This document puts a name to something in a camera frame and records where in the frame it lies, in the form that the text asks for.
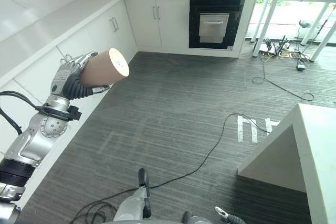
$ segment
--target gray carpet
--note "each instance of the gray carpet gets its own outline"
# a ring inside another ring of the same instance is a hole
[[[295,69],[294,59],[271,59],[266,75],[298,94],[312,92],[310,104],[335,107],[335,51],[327,47],[304,72]],[[262,75],[263,63],[251,52],[246,41],[239,59],[138,53],[129,78],[114,85],[92,113],[27,203],[21,221],[68,223],[83,205],[137,186],[141,167],[151,185],[192,171],[230,113],[249,115],[263,128],[265,118],[283,119],[301,100],[269,83],[252,83]],[[258,131],[259,143],[265,137]],[[244,141],[238,142],[232,116],[203,168],[152,190],[151,218],[180,221],[191,210],[216,224],[221,221],[213,207],[220,206],[248,224],[310,223],[306,194],[236,176],[257,145],[246,125]],[[110,202],[117,206],[126,196]]]

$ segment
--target beige cylindrical object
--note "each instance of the beige cylindrical object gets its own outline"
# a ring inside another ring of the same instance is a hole
[[[111,85],[130,74],[127,61],[115,48],[92,57],[84,67],[80,82],[85,87]]]

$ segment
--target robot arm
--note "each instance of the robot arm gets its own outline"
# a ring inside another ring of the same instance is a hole
[[[56,139],[64,134],[68,122],[80,119],[81,113],[77,107],[70,106],[70,100],[109,90],[109,86],[87,88],[79,81],[84,66],[97,54],[91,52],[79,56],[59,67],[46,103],[0,162],[0,223],[15,223],[20,208],[11,201],[20,200],[35,168],[52,149]]]

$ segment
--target white desk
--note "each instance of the white desk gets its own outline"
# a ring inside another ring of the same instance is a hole
[[[271,18],[273,16],[273,13],[275,11],[275,7],[276,7],[278,1],[279,0],[272,0],[272,2],[271,2],[271,6],[270,6],[270,9],[269,9],[267,18],[265,20],[264,27],[263,27],[263,29],[261,31],[261,34],[260,34],[260,37],[258,39],[257,45],[255,47],[255,50],[254,50],[253,54],[252,54],[254,57],[258,56],[260,45],[264,41],[268,25],[269,25],[270,20],[271,20]],[[328,8],[329,3],[336,3],[336,0],[283,0],[283,1],[324,2],[325,3],[324,6],[323,6],[323,8],[322,8],[322,10],[320,11],[318,17],[316,18],[316,20],[314,21],[314,23],[310,27],[308,33],[306,34],[306,36],[302,40],[302,42],[301,42],[302,45],[305,45],[307,43],[308,39],[310,38],[311,34],[313,33],[314,29],[316,28],[318,22],[320,21],[320,19],[322,18],[324,12]],[[255,30],[255,33],[254,33],[252,39],[251,39],[251,42],[255,42],[256,41],[257,33],[259,31],[259,27],[260,27],[262,18],[263,18],[264,14],[265,14],[265,10],[266,10],[267,5],[268,5],[268,0],[265,0],[264,7],[262,9],[260,19],[258,21],[256,30]],[[330,39],[330,37],[333,34],[333,32],[335,31],[335,29],[336,29],[336,22],[333,25],[333,27],[330,29],[329,33],[326,35],[326,37],[321,42],[321,44],[318,47],[318,49],[316,50],[315,54],[311,57],[311,59],[310,59],[311,61],[314,61],[316,59],[316,57],[318,56],[318,54],[320,53],[320,51],[322,50],[322,48],[327,44],[328,40]]]
[[[336,223],[336,109],[298,104],[238,175],[305,191],[312,223]]]

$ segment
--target built-in oven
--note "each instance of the built-in oven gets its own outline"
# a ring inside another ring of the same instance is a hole
[[[189,47],[233,49],[245,0],[190,0]]]

